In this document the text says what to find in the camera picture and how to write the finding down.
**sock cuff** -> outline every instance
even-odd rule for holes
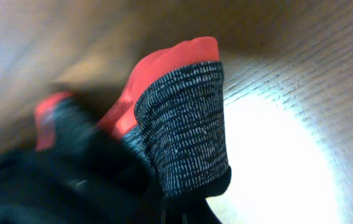
[[[136,103],[143,147],[166,200],[182,198],[229,169],[223,82],[221,62],[196,63],[155,81]]]

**speckled knit fabric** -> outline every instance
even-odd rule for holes
[[[155,178],[156,171],[145,154],[139,126],[126,133],[121,139],[121,144],[142,163],[150,176]]]
[[[144,150],[166,200],[205,198],[228,187],[223,82],[221,62],[189,65],[155,81],[136,104],[142,148],[135,151]],[[206,187],[219,179],[216,190]]]

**black pants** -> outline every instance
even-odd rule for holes
[[[0,223],[219,222],[206,201],[182,213],[163,211],[159,184],[112,145],[76,161],[55,150],[1,156]]]

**wooden floor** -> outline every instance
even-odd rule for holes
[[[73,90],[101,116],[136,62],[218,39],[225,223],[353,223],[353,1],[0,0],[0,152],[34,142],[32,110]]]

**red fabric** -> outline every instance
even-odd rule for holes
[[[148,86],[183,66],[219,60],[218,44],[213,37],[184,41],[148,55],[135,66],[120,98],[98,125],[106,129],[110,136],[121,139],[137,125],[134,106]]]
[[[72,96],[69,92],[56,93],[44,99],[35,107],[35,125],[38,134],[36,151],[43,151],[54,146],[56,132],[54,121],[50,117],[50,114],[55,109],[57,103],[69,96]]]

